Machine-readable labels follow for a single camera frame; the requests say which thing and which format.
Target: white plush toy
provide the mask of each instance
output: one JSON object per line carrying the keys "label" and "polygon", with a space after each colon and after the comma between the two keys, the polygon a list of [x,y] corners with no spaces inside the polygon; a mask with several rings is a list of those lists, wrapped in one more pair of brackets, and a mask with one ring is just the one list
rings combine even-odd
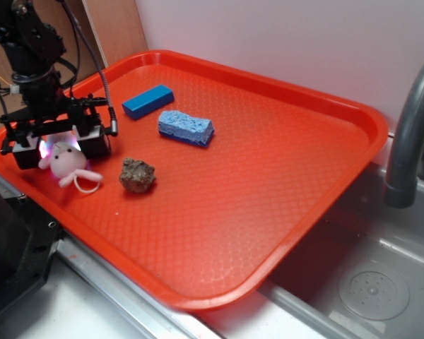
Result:
{"label": "white plush toy", "polygon": [[[58,141],[53,144],[50,154],[41,159],[39,167],[43,170],[50,167],[54,176],[59,178],[59,186],[68,186],[72,181],[77,189],[83,193],[93,193],[99,188],[103,176],[99,173],[86,170],[88,161],[86,156],[70,143]],[[77,177],[97,182],[98,185],[89,191],[83,190],[77,182]]]}

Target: faucet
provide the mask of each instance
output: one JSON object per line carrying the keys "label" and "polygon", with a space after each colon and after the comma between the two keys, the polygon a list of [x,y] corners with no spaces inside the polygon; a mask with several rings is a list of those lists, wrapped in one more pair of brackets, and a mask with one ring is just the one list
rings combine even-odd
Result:
{"label": "faucet", "polygon": [[413,205],[418,177],[424,180],[424,66],[396,128],[384,178],[384,202],[395,208]]}

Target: blue block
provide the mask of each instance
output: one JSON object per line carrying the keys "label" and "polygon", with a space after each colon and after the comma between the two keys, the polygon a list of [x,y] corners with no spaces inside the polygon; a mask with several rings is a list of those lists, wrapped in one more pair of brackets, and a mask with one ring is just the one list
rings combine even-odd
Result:
{"label": "blue block", "polygon": [[179,111],[163,111],[158,118],[158,131],[168,138],[207,147],[215,130],[209,119],[193,118]]}
{"label": "blue block", "polygon": [[156,109],[168,105],[174,99],[175,96],[172,94],[171,89],[164,85],[159,85],[123,102],[122,108],[132,119],[140,119]]}

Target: red plastic tray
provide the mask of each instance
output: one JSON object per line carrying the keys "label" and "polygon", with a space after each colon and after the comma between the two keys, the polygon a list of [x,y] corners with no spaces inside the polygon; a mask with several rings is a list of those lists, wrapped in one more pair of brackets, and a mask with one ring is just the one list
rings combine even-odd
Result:
{"label": "red plastic tray", "polygon": [[[180,309],[219,307],[257,288],[387,139],[370,107],[174,52],[136,54],[105,75],[119,136],[112,156],[90,161],[105,177],[98,191],[60,189],[48,170],[21,171],[12,155],[0,155],[0,174]],[[136,121],[124,114],[123,101],[160,84],[173,103]],[[78,97],[89,92],[104,96],[97,75],[75,87]],[[164,109],[211,119],[210,146],[160,136]],[[119,183],[125,157],[155,167],[149,193]]]}

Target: sink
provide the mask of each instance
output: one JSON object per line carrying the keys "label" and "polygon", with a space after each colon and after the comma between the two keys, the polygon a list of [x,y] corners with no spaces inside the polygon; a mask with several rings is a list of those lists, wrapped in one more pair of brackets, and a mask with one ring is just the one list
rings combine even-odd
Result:
{"label": "sink", "polygon": [[338,332],[424,338],[424,183],[399,210],[382,202],[383,175],[371,164],[269,281]]}

